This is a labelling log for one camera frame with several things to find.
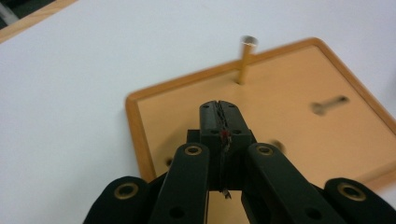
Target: metal screw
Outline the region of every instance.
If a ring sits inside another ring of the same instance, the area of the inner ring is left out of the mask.
[[[240,72],[237,80],[237,83],[240,85],[243,85],[245,83],[248,63],[252,58],[251,51],[256,47],[257,39],[254,38],[253,36],[247,35],[244,36],[242,44],[243,44],[242,59],[241,59]]]
[[[311,108],[312,108],[312,112],[314,112],[314,114],[323,116],[323,115],[326,114],[326,111],[329,108],[334,107],[336,105],[341,105],[341,104],[347,103],[348,101],[349,101],[349,99],[347,97],[338,96],[338,97],[336,97],[334,99],[331,99],[329,101],[323,102],[321,104],[320,103],[313,103],[311,105]]]

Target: wooden board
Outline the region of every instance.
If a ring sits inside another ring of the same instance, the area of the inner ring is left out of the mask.
[[[395,170],[394,119],[323,42],[311,38],[254,55],[245,85],[235,83],[239,64],[128,96],[127,116],[144,179],[167,171],[166,161],[185,143],[187,130],[199,129],[199,106],[212,100],[236,104],[259,142],[280,142],[289,160],[320,187],[339,176],[368,183]],[[313,112],[313,103],[339,96],[346,103],[325,115]],[[224,202],[211,192],[209,223],[247,222],[240,194],[233,198]]]

